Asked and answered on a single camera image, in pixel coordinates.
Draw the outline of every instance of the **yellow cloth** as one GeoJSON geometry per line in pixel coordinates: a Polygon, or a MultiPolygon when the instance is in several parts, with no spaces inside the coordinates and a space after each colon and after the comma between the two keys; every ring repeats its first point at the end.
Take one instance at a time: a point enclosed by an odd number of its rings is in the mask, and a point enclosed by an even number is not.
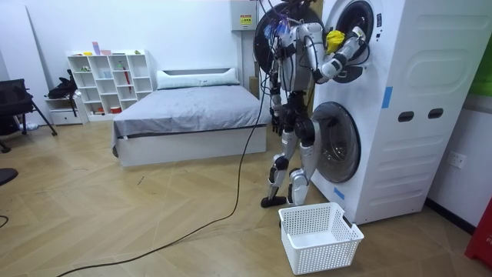
{"type": "Polygon", "coordinates": [[[328,44],[327,54],[331,54],[338,50],[340,44],[344,42],[345,34],[338,30],[333,30],[326,35],[326,43],[328,44]]]}

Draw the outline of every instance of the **bed frame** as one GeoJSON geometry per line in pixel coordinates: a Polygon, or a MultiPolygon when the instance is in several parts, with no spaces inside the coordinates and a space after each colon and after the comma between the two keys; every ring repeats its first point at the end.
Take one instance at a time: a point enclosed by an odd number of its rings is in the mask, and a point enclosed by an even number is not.
{"type": "MultiPolygon", "coordinates": [[[[179,75],[216,73],[222,68],[171,69],[179,75]]],[[[236,128],[209,132],[192,132],[177,135],[142,136],[120,138],[116,150],[121,166],[148,165],[161,162],[177,162],[191,159],[206,159],[228,155],[240,155],[250,135],[251,128],[236,128]]],[[[259,126],[254,130],[248,144],[247,154],[267,150],[267,128],[259,126]]]]}

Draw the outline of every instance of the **plastic basket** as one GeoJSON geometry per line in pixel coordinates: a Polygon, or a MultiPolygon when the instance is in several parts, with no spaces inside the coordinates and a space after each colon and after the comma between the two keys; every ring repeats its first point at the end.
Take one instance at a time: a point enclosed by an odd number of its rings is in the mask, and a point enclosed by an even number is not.
{"type": "Polygon", "coordinates": [[[361,230],[344,221],[335,202],[281,209],[282,243],[295,275],[349,266],[361,230]]]}

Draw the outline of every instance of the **washer dryer stack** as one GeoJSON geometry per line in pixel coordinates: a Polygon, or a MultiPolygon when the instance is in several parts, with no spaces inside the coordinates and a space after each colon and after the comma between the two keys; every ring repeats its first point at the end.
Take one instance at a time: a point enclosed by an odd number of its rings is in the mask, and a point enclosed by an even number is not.
{"type": "Polygon", "coordinates": [[[369,38],[314,95],[323,149],[312,181],[350,221],[422,209],[491,19],[490,0],[324,1],[327,31],[357,24],[369,38]]]}

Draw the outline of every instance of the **basket handle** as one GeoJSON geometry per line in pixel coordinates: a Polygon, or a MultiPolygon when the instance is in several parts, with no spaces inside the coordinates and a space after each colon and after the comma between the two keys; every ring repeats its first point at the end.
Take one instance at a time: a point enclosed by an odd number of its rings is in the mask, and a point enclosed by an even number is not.
{"type": "Polygon", "coordinates": [[[343,219],[344,219],[345,223],[347,223],[348,228],[352,229],[352,223],[348,221],[348,219],[345,217],[345,215],[343,216],[343,219]]]}

